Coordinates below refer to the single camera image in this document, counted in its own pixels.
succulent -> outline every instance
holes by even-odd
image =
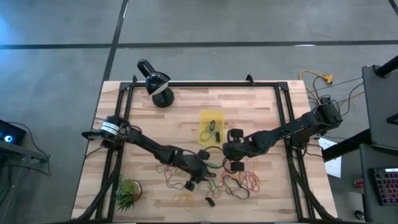
[[[116,191],[116,201],[118,210],[127,210],[130,207],[134,209],[134,203],[139,199],[141,188],[136,181],[123,179],[120,176],[118,189]]]

butcher block tabletop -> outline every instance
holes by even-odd
[[[303,81],[286,81],[296,118],[310,111]],[[97,118],[113,115],[118,98],[120,82],[104,82],[96,110]],[[142,129],[143,134],[163,145],[174,145],[198,152],[204,147],[198,143],[200,112],[221,110],[224,112],[224,138],[232,128],[244,130],[245,136],[260,130],[271,130],[280,126],[275,90],[267,86],[213,86],[213,87],[170,87],[175,95],[168,108],[157,108],[144,87],[134,87],[129,122]],[[122,103],[123,113],[126,102]],[[287,107],[282,93],[285,117]],[[103,121],[96,119],[93,127],[98,129]],[[87,153],[97,149],[101,141],[94,140],[88,145]],[[210,149],[208,162],[221,164],[223,154]],[[308,152],[321,155],[319,147],[309,146]],[[84,162],[80,183],[76,193],[72,218],[81,215],[92,202],[101,186],[106,149],[91,154]],[[200,182],[193,192],[166,186],[163,173],[157,172],[160,163],[153,155],[133,144],[125,144],[121,175],[138,181],[142,185],[142,196],[134,208],[117,210],[114,222],[292,222],[297,221],[292,186],[286,161],[283,141],[270,148],[265,155],[244,158],[246,170],[254,171],[259,177],[259,190],[250,191],[246,200],[223,192],[214,198],[215,207],[205,200],[208,182]],[[330,190],[323,159],[317,156],[304,157],[308,181],[326,210],[337,217],[335,203]],[[174,175],[171,184],[182,183],[189,176],[171,168]],[[210,169],[217,174],[215,183],[221,181],[223,169]],[[109,195],[105,197],[104,214],[108,211]],[[300,190],[304,217],[307,207]]]

keyboard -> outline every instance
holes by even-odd
[[[370,169],[380,205],[398,205],[398,168]]]

white tape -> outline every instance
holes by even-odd
[[[114,124],[112,124],[112,123],[109,123],[109,122],[104,122],[104,123],[102,124],[102,126],[106,126],[106,127],[108,127],[108,128],[112,128],[112,129],[115,129],[115,130],[119,130],[119,127],[118,127],[118,126],[116,126],[116,125],[114,125]]]
[[[112,129],[112,128],[108,128],[108,127],[106,127],[106,126],[102,126],[102,127],[101,127],[101,130],[107,131],[107,132],[112,133],[112,134],[114,134],[114,135],[117,135],[117,134],[118,134],[117,131],[115,131],[115,130]]]

gray floor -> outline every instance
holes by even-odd
[[[121,3],[0,1],[0,45],[111,43]],[[396,40],[397,28],[387,0],[130,0],[119,42]],[[110,80],[131,80],[133,74],[142,80],[135,64],[145,58],[174,80],[242,80],[248,73],[257,80],[292,80],[310,69],[334,74],[339,83],[397,51],[398,45],[118,49]],[[0,50],[0,119],[28,125],[51,154],[52,168],[51,177],[27,175],[10,223],[69,219],[87,146],[80,133],[91,126],[108,54],[109,49]],[[305,75],[307,85],[313,79]],[[339,100],[359,83],[320,94]],[[360,96],[328,135],[348,138],[366,128]],[[26,146],[33,149],[29,141]],[[338,214],[346,220],[361,208],[360,191],[352,188],[360,177],[357,152],[343,157],[342,179],[330,177]]]

